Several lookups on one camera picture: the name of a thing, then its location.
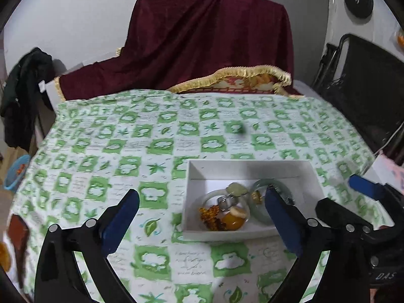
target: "velvet cloth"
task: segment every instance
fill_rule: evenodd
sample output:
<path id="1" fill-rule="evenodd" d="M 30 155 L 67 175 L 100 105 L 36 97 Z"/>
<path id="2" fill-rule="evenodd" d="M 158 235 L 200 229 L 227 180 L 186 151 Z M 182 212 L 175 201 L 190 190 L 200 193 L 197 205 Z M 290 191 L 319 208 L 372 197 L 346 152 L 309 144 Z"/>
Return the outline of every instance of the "velvet cloth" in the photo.
<path id="1" fill-rule="evenodd" d="M 285 8 L 268 0 L 137 0 L 121 55 L 60 77 L 66 100 L 166 90 L 230 66 L 293 74 Z"/>

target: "green and white bedsheet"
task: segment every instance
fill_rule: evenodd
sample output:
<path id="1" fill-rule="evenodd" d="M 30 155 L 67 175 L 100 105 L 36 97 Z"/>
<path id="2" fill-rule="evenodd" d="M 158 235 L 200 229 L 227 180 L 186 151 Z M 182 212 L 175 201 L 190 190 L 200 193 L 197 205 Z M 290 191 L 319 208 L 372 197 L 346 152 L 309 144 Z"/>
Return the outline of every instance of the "green and white bedsheet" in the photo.
<path id="1" fill-rule="evenodd" d="M 71 228 L 98 218 L 134 188 L 141 208 L 108 260 L 137 302 L 266 303 L 294 255 L 278 237 L 183 241 L 188 158 L 310 160 L 326 196 L 375 226 L 383 223 L 378 206 L 346 183 L 373 161 L 372 153 L 326 102 L 154 90 L 67 101 L 59 106 L 12 210 L 31 230 L 25 291 L 33 292 L 50 224 Z M 304 300 L 311 298 L 327 257 L 323 253 Z M 77 260 L 93 299 L 102 301 L 80 254 Z"/>

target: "green jade bangle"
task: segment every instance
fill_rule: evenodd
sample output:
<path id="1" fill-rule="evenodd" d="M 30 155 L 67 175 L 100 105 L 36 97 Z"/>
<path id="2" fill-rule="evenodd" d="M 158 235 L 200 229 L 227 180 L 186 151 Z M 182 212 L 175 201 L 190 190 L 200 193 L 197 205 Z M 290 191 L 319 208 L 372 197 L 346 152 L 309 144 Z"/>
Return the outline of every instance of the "green jade bangle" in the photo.
<path id="1" fill-rule="evenodd" d="M 285 186 L 282 182 L 275 179 L 261 179 L 255 182 L 250 189 L 250 195 L 248 195 L 247 203 L 250 208 L 251 215 L 265 225 L 273 225 L 272 219 L 269 216 L 267 210 L 265 209 L 264 202 L 262 202 L 262 204 L 257 205 L 253 201 L 251 194 L 254 191 L 258 190 L 259 188 L 267 187 L 269 185 L 273 185 L 277 189 L 282 199 L 285 200 L 287 204 L 291 204 L 291 202 L 293 202 L 292 204 L 294 205 L 292 193 L 290 192 L 289 188 Z"/>

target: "blue basket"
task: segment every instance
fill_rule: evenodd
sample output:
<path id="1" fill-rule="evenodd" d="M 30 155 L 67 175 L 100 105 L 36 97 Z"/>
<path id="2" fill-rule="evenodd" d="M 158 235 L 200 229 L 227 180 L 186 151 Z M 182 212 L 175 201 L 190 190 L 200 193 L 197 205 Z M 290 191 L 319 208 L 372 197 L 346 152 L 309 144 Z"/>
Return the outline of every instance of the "blue basket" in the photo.
<path id="1" fill-rule="evenodd" d="M 10 190 L 14 193 L 17 191 L 21 181 L 24 178 L 29 163 L 30 155 L 23 155 L 12 164 L 4 181 L 4 189 Z M 17 174 L 17 171 L 22 164 L 25 164 L 25 168 L 20 174 Z"/>

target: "chair backrest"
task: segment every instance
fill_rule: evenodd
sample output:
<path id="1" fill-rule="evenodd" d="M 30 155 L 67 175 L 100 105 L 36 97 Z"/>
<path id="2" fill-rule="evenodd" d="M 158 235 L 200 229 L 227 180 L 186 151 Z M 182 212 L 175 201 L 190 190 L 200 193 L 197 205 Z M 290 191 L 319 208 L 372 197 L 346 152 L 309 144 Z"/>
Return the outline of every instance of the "chair backrest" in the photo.
<path id="1" fill-rule="evenodd" d="M 404 63 L 353 34 L 342 36 L 318 93 L 375 152 L 404 121 Z"/>

